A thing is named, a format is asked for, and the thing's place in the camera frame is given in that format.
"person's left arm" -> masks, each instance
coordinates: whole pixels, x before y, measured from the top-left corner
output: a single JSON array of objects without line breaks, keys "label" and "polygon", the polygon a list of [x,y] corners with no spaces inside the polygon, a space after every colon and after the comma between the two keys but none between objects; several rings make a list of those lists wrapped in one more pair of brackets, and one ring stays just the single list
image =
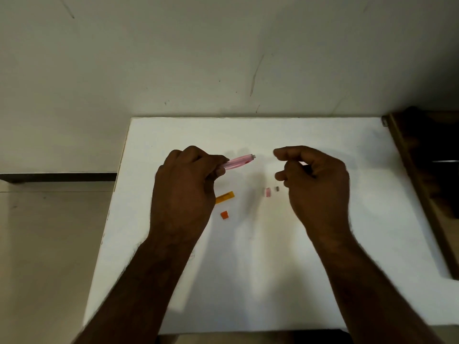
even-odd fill
[{"label": "person's left arm", "polygon": [[148,237],[74,344],[153,342],[227,161],[195,146],[169,154],[156,173]]}]

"person's left hand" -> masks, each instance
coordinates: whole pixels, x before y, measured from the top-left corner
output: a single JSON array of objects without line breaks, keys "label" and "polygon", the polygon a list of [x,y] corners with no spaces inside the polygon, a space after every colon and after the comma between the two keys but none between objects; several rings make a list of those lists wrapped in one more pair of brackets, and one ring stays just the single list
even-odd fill
[{"label": "person's left hand", "polygon": [[227,161],[196,146],[169,153],[155,177],[148,239],[194,246],[215,206],[213,182],[225,173],[220,165]]}]

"forearm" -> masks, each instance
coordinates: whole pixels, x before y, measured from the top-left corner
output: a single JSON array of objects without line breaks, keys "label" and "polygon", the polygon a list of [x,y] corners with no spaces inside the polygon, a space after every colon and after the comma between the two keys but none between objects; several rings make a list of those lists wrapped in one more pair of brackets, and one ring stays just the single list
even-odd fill
[{"label": "forearm", "polygon": [[313,243],[355,343],[441,343],[351,233]]},{"label": "forearm", "polygon": [[192,248],[142,243],[75,344],[151,343]]}]

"hand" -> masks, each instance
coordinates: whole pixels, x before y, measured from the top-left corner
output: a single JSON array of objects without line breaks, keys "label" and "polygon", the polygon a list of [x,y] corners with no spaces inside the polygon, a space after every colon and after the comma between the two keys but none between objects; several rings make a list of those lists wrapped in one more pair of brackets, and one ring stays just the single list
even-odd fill
[{"label": "hand", "polygon": [[215,206],[213,182],[225,173],[219,166],[227,161],[196,146],[169,153],[155,177],[148,238],[194,247]]},{"label": "hand", "polygon": [[[345,164],[307,146],[275,149],[274,155],[287,161],[284,170],[274,177],[289,188],[290,205],[313,243],[315,239],[341,239],[351,234]],[[312,173],[308,174],[300,161],[307,163]]]}]

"orange piece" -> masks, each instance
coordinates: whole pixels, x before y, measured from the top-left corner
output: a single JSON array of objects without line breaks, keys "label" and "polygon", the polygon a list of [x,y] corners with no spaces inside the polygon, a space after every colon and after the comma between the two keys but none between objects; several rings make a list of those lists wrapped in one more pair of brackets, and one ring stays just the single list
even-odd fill
[{"label": "orange piece", "polygon": [[215,204],[221,203],[222,201],[225,201],[225,200],[228,200],[228,199],[231,199],[231,198],[234,198],[233,191],[225,193],[225,194],[222,194],[222,195],[216,197],[215,198]]}]

